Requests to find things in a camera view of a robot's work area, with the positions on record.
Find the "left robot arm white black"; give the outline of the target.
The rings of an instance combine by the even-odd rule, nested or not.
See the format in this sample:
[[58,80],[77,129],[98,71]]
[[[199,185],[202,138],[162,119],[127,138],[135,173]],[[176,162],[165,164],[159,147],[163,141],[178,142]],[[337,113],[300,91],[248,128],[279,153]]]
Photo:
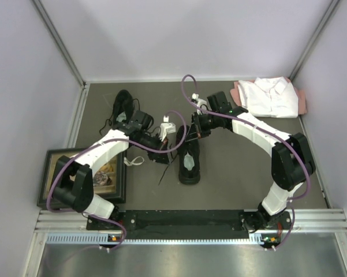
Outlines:
[[94,176],[131,145],[147,149],[151,160],[167,164],[167,135],[174,133],[176,126],[165,115],[159,133],[152,135],[148,132],[151,122],[150,115],[137,111],[128,122],[117,122],[104,137],[79,154],[60,157],[48,200],[57,200],[78,213],[96,216],[107,229],[115,228],[120,220],[116,206],[94,192]]

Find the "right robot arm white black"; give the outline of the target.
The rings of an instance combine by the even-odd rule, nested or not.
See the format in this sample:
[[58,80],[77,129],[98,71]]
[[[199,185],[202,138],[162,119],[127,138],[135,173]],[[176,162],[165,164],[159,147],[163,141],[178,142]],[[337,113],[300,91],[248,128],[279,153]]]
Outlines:
[[224,128],[259,146],[271,158],[273,184],[258,210],[243,219],[250,232],[272,228],[278,223],[294,193],[303,183],[310,183],[315,163],[307,138],[272,128],[243,107],[233,107],[223,92],[203,100],[194,93],[190,99],[197,111],[192,114],[192,125],[187,140],[207,137],[216,128]]

